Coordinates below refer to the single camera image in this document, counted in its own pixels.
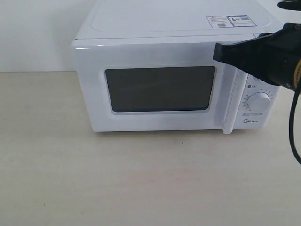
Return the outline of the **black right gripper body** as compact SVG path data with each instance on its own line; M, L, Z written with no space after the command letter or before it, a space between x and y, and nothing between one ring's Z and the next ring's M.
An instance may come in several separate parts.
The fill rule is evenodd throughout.
M301 25L286 23L275 33L257 36L260 46L256 52L256 78L295 91L295 71L301 61Z

